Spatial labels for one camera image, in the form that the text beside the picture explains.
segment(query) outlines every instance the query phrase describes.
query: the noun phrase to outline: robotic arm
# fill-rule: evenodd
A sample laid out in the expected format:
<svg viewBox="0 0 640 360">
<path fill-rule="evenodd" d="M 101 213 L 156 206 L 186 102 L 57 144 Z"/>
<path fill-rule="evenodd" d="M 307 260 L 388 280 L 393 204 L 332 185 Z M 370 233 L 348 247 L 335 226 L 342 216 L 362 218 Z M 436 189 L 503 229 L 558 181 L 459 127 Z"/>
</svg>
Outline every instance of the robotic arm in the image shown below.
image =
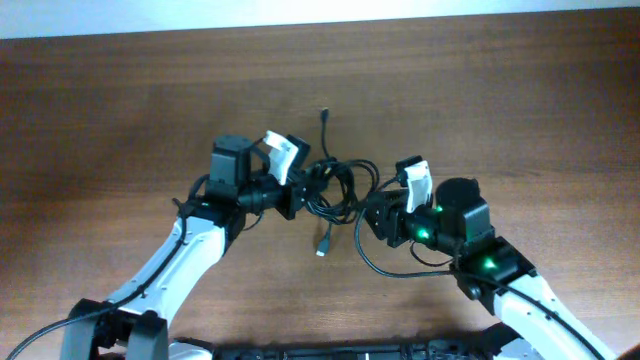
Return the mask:
<svg viewBox="0 0 640 360">
<path fill-rule="evenodd" d="M 69 319 L 75 320 L 65 331 L 62 359 L 95 359 L 99 347 L 111 348 L 116 342 L 127 347 L 128 359 L 213 358 L 213 349 L 198 341 L 169 345 L 167 329 L 198 279 L 220 261 L 242 231 L 246 214 L 258 215 L 274 208 L 292 220 L 302 207 L 319 213 L 308 199 L 324 191 L 331 176 L 337 177 L 341 184 L 343 180 L 349 181 L 346 175 L 336 174 L 335 169 L 342 165 L 328 154 L 325 162 L 301 170 L 310 147 L 297 137 L 285 138 L 267 132 L 261 140 L 272 148 L 268 155 L 256 147 L 259 142 L 252 143 L 241 136 L 216 139 L 210 175 L 194 184 L 188 201 L 180 206 L 166 242 L 106 301 L 83 299 L 73 308 Z M 263 160 L 262 169 L 252 171 L 252 153 Z M 376 237 L 386 240 L 392 248 L 414 241 L 452 256 L 450 269 L 437 275 L 455 276 L 458 287 L 467 297 L 479 300 L 511 334 L 491 350 L 481 349 L 478 353 L 485 358 L 615 357 L 562 305 L 535 267 L 504 238 L 495 236 L 489 206 L 480 197 L 475 180 L 445 181 L 435 192 L 437 206 L 434 207 L 427 162 L 415 156 L 398 162 L 396 169 L 395 180 L 402 189 L 383 191 L 388 183 L 379 188 L 372 185 L 364 200 L 342 214 L 348 218 L 350 212 L 359 213 L 356 247 L 371 268 L 390 277 L 427 274 L 392 274 L 371 263 L 359 241 L 359 231 L 365 221 Z M 204 194 L 197 195 L 202 185 Z M 343 186 L 342 190 L 343 195 L 348 195 L 348 189 Z M 138 290 L 141 291 L 137 296 L 128 299 Z M 435 350 L 431 354 L 412 349 L 407 350 L 413 354 L 411 358 L 436 358 Z M 460 353 L 459 358 L 471 356 L 475 351 L 467 350 L 466 355 Z M 406 351 L 400 354 L 400 358 L 406 357 Z M 287 359 L 286 353 L 284 358 L 274 357 L 274 360 L 280 359 Z M 369 350 L 363 359 L 369 359 Z"/>
</svg>

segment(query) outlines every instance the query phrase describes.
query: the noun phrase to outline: white wall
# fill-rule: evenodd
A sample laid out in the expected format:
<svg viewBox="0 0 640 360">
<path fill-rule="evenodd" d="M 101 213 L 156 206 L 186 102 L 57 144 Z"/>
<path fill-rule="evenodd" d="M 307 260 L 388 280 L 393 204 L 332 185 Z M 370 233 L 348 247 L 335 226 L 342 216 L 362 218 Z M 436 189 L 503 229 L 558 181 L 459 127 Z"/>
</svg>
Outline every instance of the white wall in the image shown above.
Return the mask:
<svg viewBox="0 0 640 360">
<path fill-rule="evenodd" d="M 0 38 L 640 6 L 640 0 L 0 0 Z"/>
</svg>

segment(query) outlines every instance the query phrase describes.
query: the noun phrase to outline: wood grain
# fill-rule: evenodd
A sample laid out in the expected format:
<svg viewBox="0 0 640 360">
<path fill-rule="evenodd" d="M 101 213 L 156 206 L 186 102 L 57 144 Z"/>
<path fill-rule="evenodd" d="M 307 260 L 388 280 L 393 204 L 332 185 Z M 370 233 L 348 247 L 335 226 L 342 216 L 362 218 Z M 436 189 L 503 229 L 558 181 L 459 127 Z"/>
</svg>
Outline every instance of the wood grain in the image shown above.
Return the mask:
<svg viewBox="0 0 640 360">
<path fill-rule="evenodd" d="M 103 299 L 166 238 L 212 139 L 292 133 L 386 177 L 426 157 L 473 176 L 492 220 L 621 353 L 640 340 L 637 9 L 0 42 L 0 355 Z M 364 184 L 365 178 L 358 180 Z M 324 343 L 437 336 L 495 320 L 450 278 L 381 278 L 352 228 L 267 214 L 198 283 L 173 336 Z M 364 246 L 415 271 L 406 247 Z M 438 255 L 424 256 L 436 260 Z M 24 358 L 56 358 L 61 333 Z"/>
</svg>

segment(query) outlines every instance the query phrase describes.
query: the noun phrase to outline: brown wooden surface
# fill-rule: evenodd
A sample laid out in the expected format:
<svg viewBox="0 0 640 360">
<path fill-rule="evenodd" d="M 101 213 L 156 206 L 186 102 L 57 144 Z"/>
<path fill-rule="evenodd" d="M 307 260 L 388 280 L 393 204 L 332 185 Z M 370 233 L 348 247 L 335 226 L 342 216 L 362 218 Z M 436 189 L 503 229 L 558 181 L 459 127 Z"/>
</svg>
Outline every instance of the brown wooden surface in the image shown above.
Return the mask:
<svg viewBox="0 0 640 360">
<path fill-rule="evenodd" d="M 0 355 L 103 299 L 161 244 L 212 139 L 292 133 L 385 178 L 475 176 L 498 233 L 616 352 L 640 341 L 640 12 L 608 10 L 0 42 Z M 481 329 L 451 278 L 392 280 L 352 227 L 268 213 L 172 335 L 339 342 Z M 381 267 L 415 271 L 365 232 Z M 429 259 L 442 258 L 422 252 Z M 56 358 L 61 332 L 25 358 Z"/>
</svg>

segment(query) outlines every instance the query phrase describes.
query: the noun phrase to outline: green light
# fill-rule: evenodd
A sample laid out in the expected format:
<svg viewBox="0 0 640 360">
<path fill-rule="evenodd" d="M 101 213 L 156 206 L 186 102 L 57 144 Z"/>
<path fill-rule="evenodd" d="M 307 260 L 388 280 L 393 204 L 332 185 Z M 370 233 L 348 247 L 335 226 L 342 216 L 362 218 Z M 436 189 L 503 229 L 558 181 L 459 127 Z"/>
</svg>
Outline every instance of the green light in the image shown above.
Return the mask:
<svg viewBox="0 0 640 360">
<path fill-rule="evenodd" d="M 427 240 L 429 238 L 429 232 L 425 229 L 418 230 L 418 239 Z"/>
<path fill-rule="evenodd" d="M 496 265 L 496 263 L 494 263 L 494 262 L 493 262 L 493 259 L 491 259 L 491 258 L 487 258 L 487 259 L 484 261 L 484 265 L 483 265 L 483 266 L 484 266 L 484 268 L 485 268 L 485 269 L 487 269 L 487 270 L 489 270 L 489 269 L 495 269 L 495 268 L 497 268 L 497 267 L 498 267 L 498 265 Z"/>
</svg>

